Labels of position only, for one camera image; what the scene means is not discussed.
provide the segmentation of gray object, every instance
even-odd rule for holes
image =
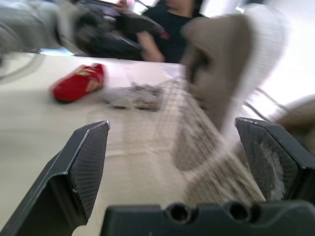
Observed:
[[[103,100],[115,108],[158,111],[163,100],[162,95],[163,90],[160,87],[133,84],[131,87],[105,90]]]

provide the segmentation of white table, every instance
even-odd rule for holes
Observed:
[[[87,124],[92,111],[105,106],[101,91],[73,104],[58,104],[48,93],[52,83],[79,65],[94,62],[106,65],[110,88],[127,87],[131,81],[155,84],[165,80],[158,63],[39,56],[42,64],[32,73],[0,85],[0,228],[72,132]],[[9,62],[9,71],[22,67],[30,57],[17,55]],[[96,236],[98,227],[90,223],[74,235]]]

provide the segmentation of wire rack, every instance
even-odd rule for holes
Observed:
[[[104,175],[96,208],[109,205],[245,204],[264,201],[249,170],[186,91],[181,79],[159,84],[158,111],[104,107],[89,122],[109,120]]]

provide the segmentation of red shoe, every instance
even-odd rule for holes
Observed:
[[[74,102],[103,87],[105,71],[102,64],[82,65],[58,80],[51,93],[59,102]]]

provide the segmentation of black plastic piece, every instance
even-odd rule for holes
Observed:
[[[236,128],[267,201],[302,199],[315,204],[315,156],[278,124],[236,118]]]
[[[304,201],[199,205],[179,223],[159,206],[110,206],[101,236],[313,236],[315,208]]]
[[[109,123],[76,130],[53,157],[0,236],[70,236],[86,225],[103,174]]]

